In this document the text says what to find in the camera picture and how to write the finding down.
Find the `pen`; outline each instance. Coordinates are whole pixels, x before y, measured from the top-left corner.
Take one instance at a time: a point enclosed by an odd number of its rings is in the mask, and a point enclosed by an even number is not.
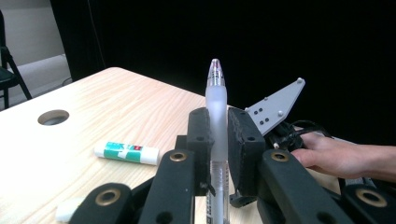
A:
[[[210,64],[205,91],[206,108],[209,111],[210,131],[214,144],[210,154],[211,185],[206,197],[206,223],[230,223],[228,204],[228,136],[227,136],[227,90],[220,62]]]

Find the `table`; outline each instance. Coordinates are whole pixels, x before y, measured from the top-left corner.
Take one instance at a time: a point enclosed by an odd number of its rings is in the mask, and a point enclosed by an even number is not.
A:
[[[65,200],[109,182],[138,186],[157,166],[97,158],[94,145],[108,140],[157,147],[163,155],[187,133],[189,113],[202,106],[201,95],[108,68],[0,112],[0,223],[57,223],[57,205]],[[40,124],[38,118],[53,110],[68,119]],[[195,211],[195,223],[205,223],[205,197],[196,198]],[[230,219],[261,223],[255,203],[231,207]]]

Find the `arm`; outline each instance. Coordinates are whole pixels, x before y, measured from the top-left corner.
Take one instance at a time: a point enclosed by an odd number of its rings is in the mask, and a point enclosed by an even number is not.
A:
[[[396,182],[396,147],[356,145],[316,133],[302,135],[305,147],[291,152],[315,171],[343,178],[367,176]]]

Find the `metal bracket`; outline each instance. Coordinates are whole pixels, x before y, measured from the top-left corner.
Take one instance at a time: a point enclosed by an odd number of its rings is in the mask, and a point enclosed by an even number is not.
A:
[[[288,116],[304,85],[305,80],[299,77],[289,86],[245,109],[262,135],[269,133]]]

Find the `floor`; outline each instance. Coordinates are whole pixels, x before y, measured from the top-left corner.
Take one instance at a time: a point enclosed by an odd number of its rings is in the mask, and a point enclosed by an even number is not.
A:
[[[35,63],[24,64],[18,66],[18,68],[33,98],[54,91],[71,82],[70,71],[64,54]],[[20,86],[9,89],[10,106],[25,101],[26,98]],[[0,98],[1,110],[4,110],[3,98]]]

